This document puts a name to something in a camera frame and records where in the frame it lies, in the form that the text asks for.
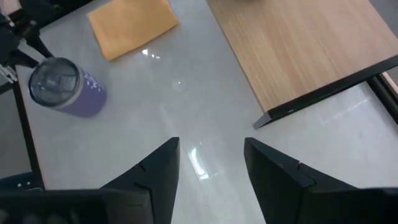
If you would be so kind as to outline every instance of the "black metal frame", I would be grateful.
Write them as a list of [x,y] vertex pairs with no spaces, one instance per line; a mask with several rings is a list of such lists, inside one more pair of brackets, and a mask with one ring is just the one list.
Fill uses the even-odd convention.
[[296,111],[318,103],[325,98],[333,96],[361,82],[371,80],[375,76],[380,77],[381,73],[386,72],[394,67],[398,67],[398,55],[277,106],[265,112],[264,115],[254,123],[253,126],[255,129],[259,129],[264,125],[277,121],[278,119],[281,119]]
[[367,80],[368,85],[384,105],[392,119],[398,124],[398,93],[393,89],[384,75]]
[[34,180],[33,180],[33,185],[35,187],[40,187],[41,189],[44,188],[44,183],[43,183],[43,178],[42,178],[42,173],[40,171],[40,166],[39,166],[39,161],[37,160],[37,154],[36,154],[36,149],[34,146],[33,142],[33,137],[32,137],[32,132],[30,131],[30,125],[29,125],[29,120],[27,117],[26,109],[24,106],[24,100],[22,98],[22,92],[19,87],[19,83],[5,83],[0,86],[0,95],[8,92],[8,91],[13,91],[14,92],[14,98],[15,102],[17,105],[17,110],[18,110],[18,116],[19,116],[19,121],[21,123],[21,128],[22,132],[24,135],[25,139],[25,145],[29,157],[29,162],[30,162],[30,169],[32,170],[32,173],[34,174]]
[[[57,10],[56,15],[53,17],[49,17],[48,20],[43,21],[40,26],[45,27],[50,23],[61,19],[62,17],[66,16],[67,14],[75,11],[76,9],[85,6],[86,4],[92,2],[94,0],[81,0],[81,1],[70,1],[68,4],[62,6],[60,9]],[[9,17],[12,21],[24,21],[26,20],[26,15],[22,9],[18,9],[17,11],[9,14]]]

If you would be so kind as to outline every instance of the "yellow towel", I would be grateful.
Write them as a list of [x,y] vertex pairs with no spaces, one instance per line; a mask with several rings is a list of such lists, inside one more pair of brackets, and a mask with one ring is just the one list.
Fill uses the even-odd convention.
[[108,61],[178,24],[167,0],[114,0],[90,12],[88,18]]

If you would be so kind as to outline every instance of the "wooden tabletop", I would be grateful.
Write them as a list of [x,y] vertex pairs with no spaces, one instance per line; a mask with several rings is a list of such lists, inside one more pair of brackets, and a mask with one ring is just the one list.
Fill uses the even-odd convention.
[[9,15],[20,8],[18,0],[0,0],[0,9],[4,15]]
[[368,0],[207,0],[268,111],[398,54]]

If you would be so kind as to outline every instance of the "black edge trim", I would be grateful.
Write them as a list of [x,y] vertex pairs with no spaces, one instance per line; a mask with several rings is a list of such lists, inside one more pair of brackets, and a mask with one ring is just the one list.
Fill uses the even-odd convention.
[[398,66],[398,55],[395,55],[387,60],[379,62],[361,71],[358,71],[352,75],[348,75],[342,79],[339,79],[333,83],[325,85],[317,90],[311,91],[305,95],[302,95],[294,100],[284,103],[268,111],[271,119],[262,124],[262,126],[272,123],[278,119],[281,119],[289,114],[292,114],[298,110],[304,109],[310,105],[318,103],[325,98],[333,96],[341,91],[344,91],[352,86],[355,86],[361,82],[366,81],[375,75],[379,75],[385,71],[388,71]]
[[19,120],[22,126],[22,132],[24,133],[24,139],[26,144],[27,153],[29,156],[30,168],[35,175],[35,185],[39,186],[41,189],[44,188],[42,173],[40,171],[39,160],[37,159],[36,149],[33,142],[32,132],[30,131],[29,120],[27,118],[27,113],[24,105],[24,100],[22,98],[22,92],[19,88],[19,83],[16,82],[12,85],[14,90],[15,101],[17,105]]
[[2,95],[3,93],[8,92],[9,90],[12,90],[12,84],[7,82],[3,85],[0,86],[0,95]]
[[389,82],[380,75],[369,79],[367,83],[392,119],[398,124],[398,94],[392,89]]

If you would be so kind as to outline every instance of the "clear plastic lid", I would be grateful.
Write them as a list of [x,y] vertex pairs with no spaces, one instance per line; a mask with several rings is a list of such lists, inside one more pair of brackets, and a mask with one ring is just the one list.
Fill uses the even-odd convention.
[[29,79],[32,99],[43,106],[58,106],[77,91],[79,71],[65,58],[48,58],[39,64]]

